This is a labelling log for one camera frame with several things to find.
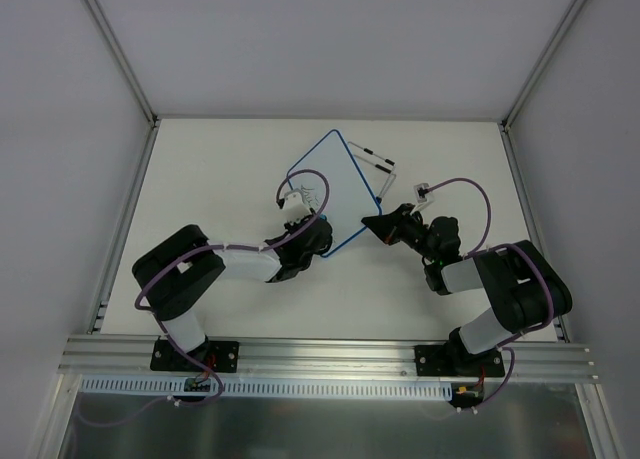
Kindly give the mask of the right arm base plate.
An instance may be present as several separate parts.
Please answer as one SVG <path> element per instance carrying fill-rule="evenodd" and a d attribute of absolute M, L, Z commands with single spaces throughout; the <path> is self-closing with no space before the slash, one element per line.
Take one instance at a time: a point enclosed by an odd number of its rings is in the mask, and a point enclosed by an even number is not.
<path fill-rule="evenodd" d="M 444 344 L 420 344 L 413 348 L 419 377 L 501 378 L 505 367 L 501 354 L 492 349 L 478 355 L 450 351 Z"/>

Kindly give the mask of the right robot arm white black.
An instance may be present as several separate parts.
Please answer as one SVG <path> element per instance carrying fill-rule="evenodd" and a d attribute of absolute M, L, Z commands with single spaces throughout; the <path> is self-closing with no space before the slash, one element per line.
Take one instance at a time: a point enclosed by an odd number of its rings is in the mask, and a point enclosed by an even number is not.
<path fill-rule="evenodd" d="M 418 253 L 431 291 L 446 296 L 482 290 L 488 298 L 487 310 L 418 361 L 436 374 L 451 369 L 469 375 L 498 347 L 546 327 L 573 307 L 564 281 L 528 240 L 462 256 L 458 220 L 440 216 L 425 224 L 411 204 L 365 217 L 362 224 L 384 244 L 403 243 Z"/>

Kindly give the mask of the blue-framed whiteboard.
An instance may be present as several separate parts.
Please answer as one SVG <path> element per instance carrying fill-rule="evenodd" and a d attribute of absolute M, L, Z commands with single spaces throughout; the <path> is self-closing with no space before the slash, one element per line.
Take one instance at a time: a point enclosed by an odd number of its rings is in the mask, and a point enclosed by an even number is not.
<path fill-rule="evenodd" d="M 330 130 L 287 171 L 289 186 L 322 209 L 333 229 L 329 258 L 365 231 L 361 219 L 382 208 L 340 131 Z"/>

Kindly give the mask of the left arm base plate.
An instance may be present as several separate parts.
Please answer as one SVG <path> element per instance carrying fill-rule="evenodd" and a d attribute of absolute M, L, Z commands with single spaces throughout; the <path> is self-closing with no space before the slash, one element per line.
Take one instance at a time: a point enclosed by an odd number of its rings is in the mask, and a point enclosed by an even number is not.
<path fill-rule="evenodd" d="M 204 364 L 216 373 L 235 373 L 239 359 L 237 341 L 212 341 L 186 352 L 192 361 L 180 354 L 167 339 L 155 341 L 149 368 L 160 372 L 202 372 Z"/>

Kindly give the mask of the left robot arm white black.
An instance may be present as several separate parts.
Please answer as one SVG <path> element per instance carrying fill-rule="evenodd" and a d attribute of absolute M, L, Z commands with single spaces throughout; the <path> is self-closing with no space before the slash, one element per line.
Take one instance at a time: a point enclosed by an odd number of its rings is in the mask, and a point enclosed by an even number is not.
<path fill-rule="evenodd" d="M 187 225 L 136 260 L 132 274 L 142 299 L 174 341 L 173 357 L 187 370 L 202 367 L 208 339 L 194 306 L 217 280 L 279 283 L 307 270 L 331 248 L 333 229 L 325 217 L 287 224 L 285 233 L 259 246 L 214 250 L 195 224 Z"/>

